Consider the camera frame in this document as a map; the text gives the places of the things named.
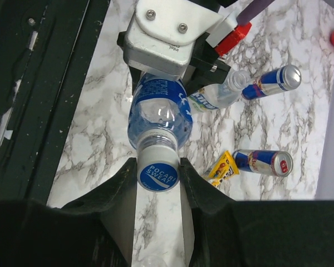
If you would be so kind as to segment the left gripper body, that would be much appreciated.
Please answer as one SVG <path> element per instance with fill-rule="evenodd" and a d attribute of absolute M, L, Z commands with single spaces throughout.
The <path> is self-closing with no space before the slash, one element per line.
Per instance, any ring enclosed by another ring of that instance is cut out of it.
<path fill-rule="evenodd" d="M 195 43 L 190 64 L 187 68 L 191 75 L 183 77 L 187 92 L 196 92 L 205 86 L 222 84 L 231 66 L 219 59 L 217 52 L 206 42 L 209 33 L 201 35 Z"/>

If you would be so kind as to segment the small clear labelled bottle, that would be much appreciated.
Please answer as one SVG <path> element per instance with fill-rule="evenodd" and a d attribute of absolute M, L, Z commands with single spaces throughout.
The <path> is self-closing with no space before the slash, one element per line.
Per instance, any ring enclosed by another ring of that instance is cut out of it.
<path fill-rule="evenodd" d="M 221 84 L 207 85 L 188 97 L 191 113 L 203 113 L 232 105 L 251 81 L 245 70 L 231 69 Z"/>

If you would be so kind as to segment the blue bottle cap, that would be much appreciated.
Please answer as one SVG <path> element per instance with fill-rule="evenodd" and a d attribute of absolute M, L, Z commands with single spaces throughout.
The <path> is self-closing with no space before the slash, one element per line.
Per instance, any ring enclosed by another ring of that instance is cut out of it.
<path fill-rule="evenodd" d="M 137 157 L 137 180 L 146 190 L 164 192 L 179 182 L 179 156 L 170 147 L 151 145 Z"/>

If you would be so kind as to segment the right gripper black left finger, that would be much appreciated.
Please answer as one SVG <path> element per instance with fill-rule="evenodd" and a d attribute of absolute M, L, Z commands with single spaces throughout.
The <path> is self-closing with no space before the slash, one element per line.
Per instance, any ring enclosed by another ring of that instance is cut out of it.
<path fill-rule="evenodd" d="M 52 208 L 34 200 L 0 201 L 0 266 L 130 266 L 137 164 L 92 191 Z"/>

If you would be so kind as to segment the blue label plastic bottle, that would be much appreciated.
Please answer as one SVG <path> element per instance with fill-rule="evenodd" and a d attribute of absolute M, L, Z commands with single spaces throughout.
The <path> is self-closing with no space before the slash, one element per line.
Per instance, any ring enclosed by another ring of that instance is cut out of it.
<path fill-rule="evenodd" d="M 133 94 L 127 127 L 136 152 L 156 144 L 178 151 L 192 128 L 191 109 L 181 80 L 169 81 L 145 73 Z"/>

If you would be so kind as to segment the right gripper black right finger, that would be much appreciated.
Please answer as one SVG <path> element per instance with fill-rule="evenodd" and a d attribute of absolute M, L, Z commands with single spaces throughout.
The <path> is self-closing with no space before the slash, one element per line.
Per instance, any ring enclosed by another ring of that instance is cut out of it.
<path fill-rule="evenodd" d="M 236 201 L 179 172 L 186 266 L 334 266 L 334 201 Z"/>

